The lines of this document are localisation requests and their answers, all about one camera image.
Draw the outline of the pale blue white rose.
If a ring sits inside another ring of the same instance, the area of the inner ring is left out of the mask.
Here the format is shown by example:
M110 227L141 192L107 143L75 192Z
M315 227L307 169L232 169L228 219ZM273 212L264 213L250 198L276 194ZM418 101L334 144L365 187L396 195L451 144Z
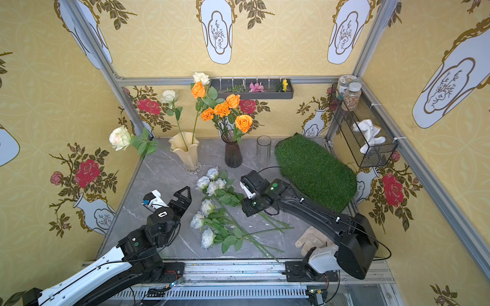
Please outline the pale blue white rose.
M200 177L196 183L196 190L206 190L209 187L211 180L207 176Z

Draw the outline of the orange rose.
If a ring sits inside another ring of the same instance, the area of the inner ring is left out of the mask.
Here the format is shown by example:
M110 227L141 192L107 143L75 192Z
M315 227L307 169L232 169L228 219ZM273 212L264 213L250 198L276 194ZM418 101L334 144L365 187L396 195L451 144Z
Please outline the orange rose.
M252 125L253 118L251 116L237 116L234 122L234 141L240 144L242 137L249 132Z
M198 119L202 121L212 121L215 128L221 133L223 125L220 124L220 116L215 113L215 108L224 103L223 98L218 98L218 91L213 86L205 86L202 82L192 84L191 95L196 99L195 109L197 111L194 130L197 127Z
M228 126L231 128L234 125L234 122L237 116L240 114L239 104L241 101L241 96L239 94L231 94L226 99L227 107L230 111L230 114L227 117Z

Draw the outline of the cream white rose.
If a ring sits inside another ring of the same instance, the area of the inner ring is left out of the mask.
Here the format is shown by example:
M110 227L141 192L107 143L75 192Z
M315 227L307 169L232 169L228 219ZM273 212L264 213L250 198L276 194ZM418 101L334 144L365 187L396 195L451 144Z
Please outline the cream white rose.
M183 108L178 107L176 105L178 101L178 94L174 90L166 90L162 94L162 103L165 104L166 109L165 109L165 114L171 117L175 117L176 123L177 123L177 128L179 130L179 134L181 136L182 142L185 146L185 150L188 150L188 144L186 142L184 133L181 128L181 116L183 113Z
M193 124L191 143L195 143L195 133L197 128L197 120L201 116L202 112L206 109L207 105L204 103L204 98L207 94L207 86L210 83L209 76L203 72L195 72L193 74L193 85L191 88L191 95L196 100L195 110L196 116Z
M157 150L168 149L168 146L151 139L149 131L145 128L141 135L132 135L125 126L118 127L111 132L109 142L116 151L134 147L140 159L155 153Z

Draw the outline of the orange marigold flower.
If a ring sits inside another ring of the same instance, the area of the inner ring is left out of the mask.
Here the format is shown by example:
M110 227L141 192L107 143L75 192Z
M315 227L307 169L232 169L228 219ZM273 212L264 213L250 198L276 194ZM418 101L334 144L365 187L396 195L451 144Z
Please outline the orange marigold flower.
M214 119L214 109L208 108L204 110L200 116L203 121L212 121Z

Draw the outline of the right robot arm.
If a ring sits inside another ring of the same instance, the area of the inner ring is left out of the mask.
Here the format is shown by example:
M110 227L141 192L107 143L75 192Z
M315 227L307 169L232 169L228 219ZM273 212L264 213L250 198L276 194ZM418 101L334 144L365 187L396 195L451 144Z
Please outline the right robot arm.
M323 207L289 183L281 179L269 182L255 170L241 177L240 186L246 193L241 202L246 216L272 207L296 216L332 241L330 246L312 247L302 261L286 262L289 282L317 281L337 270L359 280L366 278L380 246L366 217Z

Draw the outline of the purple ribbed glass vase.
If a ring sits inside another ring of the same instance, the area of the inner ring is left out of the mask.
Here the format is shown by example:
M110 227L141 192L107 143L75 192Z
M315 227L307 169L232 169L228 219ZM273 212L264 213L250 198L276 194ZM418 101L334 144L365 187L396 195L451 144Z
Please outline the purple ribbed glass vase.
M242 164L241 149L231 134L222 134L225 143L225 164L230 168L238 168Z

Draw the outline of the green artificial grass mat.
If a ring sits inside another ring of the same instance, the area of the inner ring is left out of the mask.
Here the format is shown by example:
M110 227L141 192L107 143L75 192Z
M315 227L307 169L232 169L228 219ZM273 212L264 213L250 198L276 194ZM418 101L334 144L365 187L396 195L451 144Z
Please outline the green artificial grass mat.
M274 153L282 176L313 201L341 212L353 199L354 171L312 139L295 134L280 141Z

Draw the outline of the cream wavy glass vase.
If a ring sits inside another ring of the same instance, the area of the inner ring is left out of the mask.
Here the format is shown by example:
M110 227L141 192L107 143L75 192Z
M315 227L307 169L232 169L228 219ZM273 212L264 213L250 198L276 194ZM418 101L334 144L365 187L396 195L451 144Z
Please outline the cream wavy glass vase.
M168 142L170 150L177 154L189 172L196 172L199 169L198 147L200 142L192 132L178 133Z

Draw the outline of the beige work glove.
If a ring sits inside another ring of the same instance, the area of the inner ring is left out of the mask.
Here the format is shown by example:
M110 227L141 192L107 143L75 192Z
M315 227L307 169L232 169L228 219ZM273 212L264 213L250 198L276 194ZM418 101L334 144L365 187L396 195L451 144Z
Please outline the beige work glove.
M295 247L301 250L302 256L306 256L314 247L319 249L331 245L334 245L334 242L313 226L310 226L295 243Z

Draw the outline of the yellow flower in tray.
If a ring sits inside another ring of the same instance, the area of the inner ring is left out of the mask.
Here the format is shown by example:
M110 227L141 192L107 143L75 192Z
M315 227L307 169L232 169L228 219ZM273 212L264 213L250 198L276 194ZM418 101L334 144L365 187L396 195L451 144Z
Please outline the yellow flower in tray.
M288 81L287 79L283 79L281 83L281 91L282 92L287 92L288 91Z

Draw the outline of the jar of coloured beads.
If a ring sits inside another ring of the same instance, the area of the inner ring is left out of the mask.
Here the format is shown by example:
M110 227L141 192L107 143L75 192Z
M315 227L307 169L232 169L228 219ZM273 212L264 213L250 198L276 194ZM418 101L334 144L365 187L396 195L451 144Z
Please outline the jar of coloured beads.
M341 108L346 112L354 111L357 108L361 97L362 84L358 82L352 82L349 84L348 89L343 95L343 103Z

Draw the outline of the glass jar with label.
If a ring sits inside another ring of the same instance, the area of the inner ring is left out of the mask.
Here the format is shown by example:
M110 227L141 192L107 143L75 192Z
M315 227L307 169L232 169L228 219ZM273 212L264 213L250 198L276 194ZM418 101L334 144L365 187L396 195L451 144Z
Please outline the glass jar with label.
M339 100L343 99L344 93L347 91L348 86L353 82L358 82L359 79L353 75L343 75L339 77L338 84L336 87L336 98Z

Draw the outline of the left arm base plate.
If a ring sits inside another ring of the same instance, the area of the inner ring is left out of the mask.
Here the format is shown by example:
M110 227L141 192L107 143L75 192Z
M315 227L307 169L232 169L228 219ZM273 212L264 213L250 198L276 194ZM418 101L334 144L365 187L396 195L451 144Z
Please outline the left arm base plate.
M181 261L164 262L164 267L161 274L153 283L170 284L183 276L185 272L185 263Z

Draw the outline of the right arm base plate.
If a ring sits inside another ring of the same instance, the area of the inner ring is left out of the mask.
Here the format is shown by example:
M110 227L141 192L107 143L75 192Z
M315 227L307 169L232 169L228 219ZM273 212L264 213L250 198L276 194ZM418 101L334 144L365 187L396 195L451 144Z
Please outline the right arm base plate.
M307 263L302 261L286 261L283 275L289 283L306 282L338 282L339 275L336 271L328 271L323 274L316 272Z

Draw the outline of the grey wall planter tray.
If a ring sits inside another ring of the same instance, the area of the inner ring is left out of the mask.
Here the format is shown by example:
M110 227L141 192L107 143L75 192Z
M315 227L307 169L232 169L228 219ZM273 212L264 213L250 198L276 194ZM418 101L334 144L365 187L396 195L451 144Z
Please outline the grey wall planter tray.
M263 99L292 99L295 93L291 79L288 81L288 91L281 91L281 77L235 77L211 79L211 86L218 91L219 98L226 98L231 94L239 94L241 99L263 100ZM264 93L250 93L250 84L261 82Z

